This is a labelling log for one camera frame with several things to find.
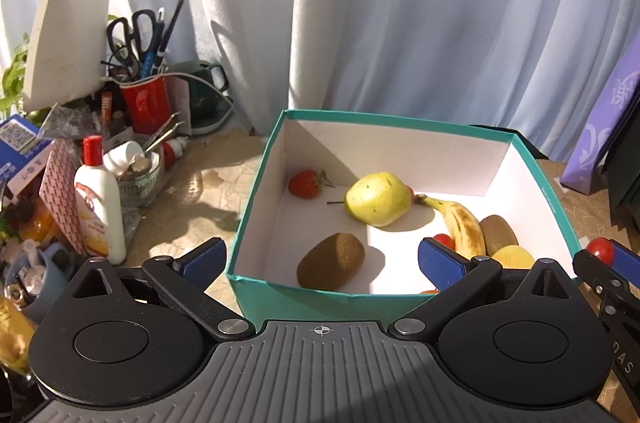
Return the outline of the red cherry tomato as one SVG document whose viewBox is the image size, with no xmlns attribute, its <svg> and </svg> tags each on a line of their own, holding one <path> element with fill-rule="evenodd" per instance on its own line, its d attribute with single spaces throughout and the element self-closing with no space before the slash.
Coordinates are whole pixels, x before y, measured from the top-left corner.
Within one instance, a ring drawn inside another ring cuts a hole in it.
<svg viewBox="0 0 640 423">
<path fill-rule="evenodd" d="M 444 247 L 448 247 L 449 250 L 456 250 L 456 243 L 454 243 L 454 239 L 452 239 L 450 235 L 447 235 L 446 233 L 439 233 L 438 235 L 434 235 L 433 239 Z"/>
<path fill-rule="evenodd" d="M 612 267 L 615 261 L 614 244 L 610 239 L 592 239 L 586 247 L 586 251 L 602 261 L 606 266 Z"/>
</svg>

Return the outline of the yellow banana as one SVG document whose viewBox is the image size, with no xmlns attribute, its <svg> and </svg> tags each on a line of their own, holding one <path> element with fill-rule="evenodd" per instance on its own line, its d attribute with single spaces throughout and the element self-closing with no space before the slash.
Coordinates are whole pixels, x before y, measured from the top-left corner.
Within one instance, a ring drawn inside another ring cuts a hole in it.
<svg viewBox="0 0 640 423">
<path fill-rule="evenodd" d="M 449 235 L 454 240 L 454 250 L 467 259 L 487 255 L 486 244 L 480 222 L 462 204 L 442 201 L 426 195 L 416 195 L 414 204 L 436 210 L 445 222 Z"/>
</svg>

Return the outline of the brown kiwi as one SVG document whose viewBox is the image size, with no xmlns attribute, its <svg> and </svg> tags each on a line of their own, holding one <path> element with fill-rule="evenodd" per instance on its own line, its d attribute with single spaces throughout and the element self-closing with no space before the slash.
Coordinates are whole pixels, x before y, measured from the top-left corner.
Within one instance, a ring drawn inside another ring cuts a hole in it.
<svg viewBox="0 0 640 423">
<path fill-rule="evenodd" d="M 365 258 L 363 244 L 352 233 L 329 235 L 298 263 L 298 285 L 306 289 L 337 291 L 355 277 Z"/>
<path fill-rule="evenodd" d="M 499 215 L 489 215 L 480 221 L 486 254 L 492 256 L 509 245 L 518 245 L 518 238 L 511 226 Z"/>
</svg>

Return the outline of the yellow orange mango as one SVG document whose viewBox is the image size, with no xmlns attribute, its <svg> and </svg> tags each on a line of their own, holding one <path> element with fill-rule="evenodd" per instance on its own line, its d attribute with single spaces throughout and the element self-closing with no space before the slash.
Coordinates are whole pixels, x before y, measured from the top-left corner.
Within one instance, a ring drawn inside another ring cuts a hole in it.
<svg viewBox="0 0 640 423">
<path fill-rule="evenodd" d="M 502 247 L 491 258 L 506 269 L 531 269 L 535 264 L 535 258 L 517 244 Z"/>
</svg>

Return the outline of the green yellow pear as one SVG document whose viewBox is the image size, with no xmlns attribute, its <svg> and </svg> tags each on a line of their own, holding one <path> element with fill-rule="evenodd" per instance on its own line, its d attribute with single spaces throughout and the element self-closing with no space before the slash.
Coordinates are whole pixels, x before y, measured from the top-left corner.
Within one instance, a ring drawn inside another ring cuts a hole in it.
<svg viewBox="0 0 640 423">
<path fill-rule="evenodd" d="M 389 172 L 363 176 L 345 192 L 342 201 L 329 201 L 329 204 L 343 204 L 345 211 L 357 221 L 378 228 L 403 217 L 412 203 L 412 189 Z"/>
</svg>

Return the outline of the red strawberry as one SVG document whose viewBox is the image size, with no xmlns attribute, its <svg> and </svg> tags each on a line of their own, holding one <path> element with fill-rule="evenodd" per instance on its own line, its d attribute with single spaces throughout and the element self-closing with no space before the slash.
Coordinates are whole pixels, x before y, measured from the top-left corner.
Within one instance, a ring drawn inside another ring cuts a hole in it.
<svg viewBox="0 0 640 423">
<path fill-rule="evenodd" d="M 288 181 L 288 192 L 294 197 L 305 200 L 317 198 L 324 188 L 333 187 L 324 171 L 305 170 Z"/>
</svg>

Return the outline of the purple paper bag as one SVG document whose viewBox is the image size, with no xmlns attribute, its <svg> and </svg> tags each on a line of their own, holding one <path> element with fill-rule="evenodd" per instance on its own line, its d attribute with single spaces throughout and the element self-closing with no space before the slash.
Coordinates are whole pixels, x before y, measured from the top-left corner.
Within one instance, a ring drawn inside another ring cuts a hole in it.
<svg viewBox="0 0 640 423">
<path fill-rule="evenodd" d="M 614 128 L 639 86 L 639 37 L 617 62 L 582 129 L 560 178 L 563 187 L 589 195 L 593 175 L 613 140 Z"/>
</svg>

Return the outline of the teal cardboard box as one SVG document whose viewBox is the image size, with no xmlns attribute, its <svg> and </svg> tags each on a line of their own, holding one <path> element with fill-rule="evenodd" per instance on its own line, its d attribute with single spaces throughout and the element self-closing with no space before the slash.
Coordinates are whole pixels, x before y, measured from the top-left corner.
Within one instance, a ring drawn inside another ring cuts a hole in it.
<svg viewBox="0 0 640 423">
<path fill-rule="evenodd" d="M 305 200 L 288 181 L 324 171 L 333 188 Z M 376 172 L 399 177 L 418 194 L 452 200 L 475 217 L 503 217 L 536 258 L 573 267 L 580 244 L 537 161 L 505 132 L 382 114 L 286 110 L 274 125 L 241 219 L 227 275 L 244 316 L 268 319 L 375 320 L 390 323 L 426 301 L 432 284 L 420 272 L 418 247 L 445 231 L 432 209 L 413 206 L 383 228 L 344 209 L 346 190 Z M 344 287 L 299 287 L 296 268 L 317 243 L 352 233 L 366 258 Z"/>
</svg>

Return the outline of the glass bowl with utensils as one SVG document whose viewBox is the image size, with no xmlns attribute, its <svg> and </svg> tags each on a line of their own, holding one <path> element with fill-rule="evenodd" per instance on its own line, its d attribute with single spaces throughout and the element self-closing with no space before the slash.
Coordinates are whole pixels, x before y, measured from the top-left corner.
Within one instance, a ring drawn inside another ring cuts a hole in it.
<svg viewBox="0 0 640 423">
<path fill-rule="evenodd" d="M 124 208 L 142 208 L 153 201 L 164 174 L 161 154 L 145 152 L 138 142 L 130 140 L 105 152 L 103 163 L 116 178 Z"/>
</svg>

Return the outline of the white lotion bottle red cap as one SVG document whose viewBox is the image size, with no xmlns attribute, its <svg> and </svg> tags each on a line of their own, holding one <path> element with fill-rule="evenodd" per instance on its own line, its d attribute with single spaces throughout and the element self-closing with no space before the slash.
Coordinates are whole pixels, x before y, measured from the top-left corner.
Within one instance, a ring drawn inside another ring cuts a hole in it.
<svg viewBox="0 0 640 423">
<path fill-rule="evenodd" d="M 74 177 L 82 243 L 90 254 L 122 264 L 127 252 L 119 188 L 104 165 L 101 135 L 84 138 L 82 162 Z"/>
</svg>

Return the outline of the blue grey mug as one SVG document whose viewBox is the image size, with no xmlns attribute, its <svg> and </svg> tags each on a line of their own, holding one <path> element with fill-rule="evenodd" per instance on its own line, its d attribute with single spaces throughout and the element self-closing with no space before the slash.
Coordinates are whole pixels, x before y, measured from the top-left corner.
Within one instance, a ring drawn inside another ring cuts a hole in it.
<svg viewBox="0 0 640 423">
<path fill-rule="evenodd" d="M 30 247 L 22 252 L 6 272 L 6 293 L 18 309 L 35 325 L 63 293 L 74 264 L 70 252 L 61 243 L 53 243 L 46 250 Z"/>
</svg>

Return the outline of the dark green mug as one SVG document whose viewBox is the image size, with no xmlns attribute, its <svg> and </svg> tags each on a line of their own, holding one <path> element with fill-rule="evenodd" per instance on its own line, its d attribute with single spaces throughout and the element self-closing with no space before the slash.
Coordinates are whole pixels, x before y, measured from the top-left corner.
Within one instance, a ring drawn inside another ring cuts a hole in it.
<svg viewBox="0 0 640 423">
<path fill-rule="evenodd" d="M 188 83 L 191 133 L 203 136 L 218 131 L 231 117 L 233 106 L 222 65 L 217 61 L 190 60 L 169 70 L 182 73 L 181 79 Z"/>
</svg>

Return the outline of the red patterned card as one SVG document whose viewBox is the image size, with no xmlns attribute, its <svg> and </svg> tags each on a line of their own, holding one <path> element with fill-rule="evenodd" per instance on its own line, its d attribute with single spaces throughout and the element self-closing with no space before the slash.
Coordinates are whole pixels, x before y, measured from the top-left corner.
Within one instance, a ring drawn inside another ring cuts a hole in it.
<svg viewBox="0 0 640 423">
<path fill-rule="evenodd" d="M 64 139 L 53 140 L 50 148 L 39 195 L 70 246 L 85 255 L 74 188 L 76 160 Z"/>
</svg>

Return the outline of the orange jar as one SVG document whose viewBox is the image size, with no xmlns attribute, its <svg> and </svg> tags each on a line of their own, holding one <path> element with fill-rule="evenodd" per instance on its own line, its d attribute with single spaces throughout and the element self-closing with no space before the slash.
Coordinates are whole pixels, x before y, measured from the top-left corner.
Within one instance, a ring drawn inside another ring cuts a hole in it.
<svg viewBox="0 0 640 423">
<path fill-rule="evenodd" d="M 23 241 L 32 240 L 41 247 L 47 247 L 58 239 L 58 225 L 47 206 L 39 201 L 35 203 L 32 217 L 28 221 L 21 222 L 18 235 Z"/>
</svg>

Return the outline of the red pen cup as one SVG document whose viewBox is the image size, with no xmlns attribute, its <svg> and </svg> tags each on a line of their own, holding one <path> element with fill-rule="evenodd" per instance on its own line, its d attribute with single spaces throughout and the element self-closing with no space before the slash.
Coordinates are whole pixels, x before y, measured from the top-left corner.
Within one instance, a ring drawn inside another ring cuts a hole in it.
<svg viewBox="0 0 640 423">
<path fill-rule="evenodd" d="M 170 117 L 172 110 L 163 76 L 119 85 L 134 131 L 154 134 Z"/>
</svg>

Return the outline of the yellow snack packet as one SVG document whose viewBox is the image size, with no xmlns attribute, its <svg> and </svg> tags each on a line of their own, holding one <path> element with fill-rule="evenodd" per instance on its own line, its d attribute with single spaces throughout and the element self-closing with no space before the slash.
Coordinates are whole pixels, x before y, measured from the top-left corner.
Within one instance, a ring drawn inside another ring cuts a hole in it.
<svg viewBox="0 0 640 423">
<path fill-rule="evenodd" d="M 25 375 L 29 373 L 28 347 L 34 327 L 5 297 L 0 306 L 0 359 L 1 365 Z"/>
</svg>

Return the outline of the blue QR code box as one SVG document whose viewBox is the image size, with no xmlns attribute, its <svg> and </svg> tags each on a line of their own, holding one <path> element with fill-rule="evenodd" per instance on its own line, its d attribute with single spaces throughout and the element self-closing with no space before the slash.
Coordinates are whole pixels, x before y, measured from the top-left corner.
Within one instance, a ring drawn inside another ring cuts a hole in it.
<svg viewBox="0 0 640 423">
<path fill-rule="evenodd" d="M 1 124 L 1 183 L 12 196 L 19 195 L 47 166 L 52 142 L 38 133 L 39 128 L 18 114 Z"/>
</svg>

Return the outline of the black scissors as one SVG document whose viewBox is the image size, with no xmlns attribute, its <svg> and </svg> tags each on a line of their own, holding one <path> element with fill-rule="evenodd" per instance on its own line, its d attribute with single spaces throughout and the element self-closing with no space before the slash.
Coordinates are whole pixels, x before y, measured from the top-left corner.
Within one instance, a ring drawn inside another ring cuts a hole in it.
<svg viewBox="0 0 640 423">
<path fill-rule="evenodd" d="M 145 61 L 156 27 L 156 13 L 152 9 L 138 9 L 127 17 L 111 19 L 106 26 L 106 40 L 113 58 L 132 78 L 136 78 Z"/>
</svg>

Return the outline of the white router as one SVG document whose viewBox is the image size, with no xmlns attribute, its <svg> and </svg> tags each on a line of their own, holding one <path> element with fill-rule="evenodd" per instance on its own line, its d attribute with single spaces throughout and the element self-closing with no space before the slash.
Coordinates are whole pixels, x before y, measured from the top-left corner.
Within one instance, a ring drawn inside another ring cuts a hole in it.
<svg viewBox="0 0 640 423">
<path fill-rule="evenodd" d="M 110 0 L 38 0 L 23 86 L 27 112 L 67 104 L 102 85 Z"/>
</svg>

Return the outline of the green plant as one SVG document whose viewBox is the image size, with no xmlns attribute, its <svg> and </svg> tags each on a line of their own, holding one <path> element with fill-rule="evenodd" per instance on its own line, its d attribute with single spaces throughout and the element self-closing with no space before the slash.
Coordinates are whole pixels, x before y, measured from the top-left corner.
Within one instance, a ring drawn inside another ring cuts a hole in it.
<svg viewBox="0 0 640 423">
<path fill-rule="evenodd" d="M 6 120 L 20 110 L 28 56 L 29 35 L 23 34 L 22 42 L 13 51 L 11 65 L 4 70 L 1 79 L 1 119 Z"/>
</svg>

